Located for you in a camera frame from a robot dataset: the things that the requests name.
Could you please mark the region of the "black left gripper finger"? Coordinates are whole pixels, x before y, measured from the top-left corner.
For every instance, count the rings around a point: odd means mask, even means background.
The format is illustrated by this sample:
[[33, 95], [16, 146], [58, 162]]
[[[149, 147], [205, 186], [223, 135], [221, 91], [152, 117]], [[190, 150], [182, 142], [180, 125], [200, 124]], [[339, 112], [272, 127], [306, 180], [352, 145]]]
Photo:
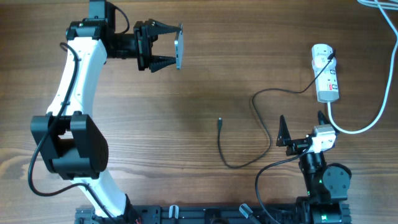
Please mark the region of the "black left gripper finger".
[[151, 37], [174, 32], [178, 33], [182, 31], [182, 28], [180, 26], [170, 26], [153, 19], [149, 19], [148, 22], [149, 26], [147, 28], [147, 33]]
[[153, 55], [149, 63], [149, 68], [154, 73], [173, 64], [176, 64], [175, 57]]

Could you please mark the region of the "blue screen smartphone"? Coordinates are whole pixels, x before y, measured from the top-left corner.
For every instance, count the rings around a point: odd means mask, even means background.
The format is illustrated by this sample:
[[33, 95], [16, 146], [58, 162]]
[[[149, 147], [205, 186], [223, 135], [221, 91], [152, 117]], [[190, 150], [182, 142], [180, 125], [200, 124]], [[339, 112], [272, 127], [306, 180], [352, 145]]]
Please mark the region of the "blue screen smartphone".
[[176, 33], [174, 46], [175, 46], [175, 59], [176, 68], [180, 70], [182, 68], [183, 52], [184, 52], [184, 40], [183, 40], [183, 24], [179, 25], [180, 30]]

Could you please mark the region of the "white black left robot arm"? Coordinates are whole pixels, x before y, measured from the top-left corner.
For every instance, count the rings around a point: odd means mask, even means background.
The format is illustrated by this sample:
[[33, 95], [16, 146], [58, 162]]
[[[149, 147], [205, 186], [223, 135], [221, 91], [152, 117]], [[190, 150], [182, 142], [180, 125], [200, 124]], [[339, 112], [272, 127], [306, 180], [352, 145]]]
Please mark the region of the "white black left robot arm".
[[129, 197], [107, 168], [108, 143], [95, 125], [93, 102], [99, 75], [110, 58], [137, 60], [138, 69], [156, 72], [181, 67], [183, 27], [149, 19], [116, 31], [119, 8], [108, 1], [91, 1], [89, 14], [73, 21], [61, 46], [67, 61], [56, 95], [43, 116], [34, 116], [30, 131], [35, 157], [47, 170], [80, 188], [92, 204], [78, 223], [139, 223]]

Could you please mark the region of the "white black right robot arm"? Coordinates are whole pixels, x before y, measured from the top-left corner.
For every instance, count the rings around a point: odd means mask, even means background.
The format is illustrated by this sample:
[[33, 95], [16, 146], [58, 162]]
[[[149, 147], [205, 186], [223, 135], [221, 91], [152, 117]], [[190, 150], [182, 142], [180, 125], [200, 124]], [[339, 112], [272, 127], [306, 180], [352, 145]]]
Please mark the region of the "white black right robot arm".
[[292, 139], [284, 116], [280, 116], [276, 145], [287, 148], [287, 156], [298, 156], [298, 166], [303, 174], [307, 189], [306, 197], [296, 199], [299, 223], [352, 222], [348, 190], [352, 173], [339, 163], [327, 163], [324, 152], [335, 146], [339, 132], [325, 115], [318, 112], [319, 125], [302, 139]]

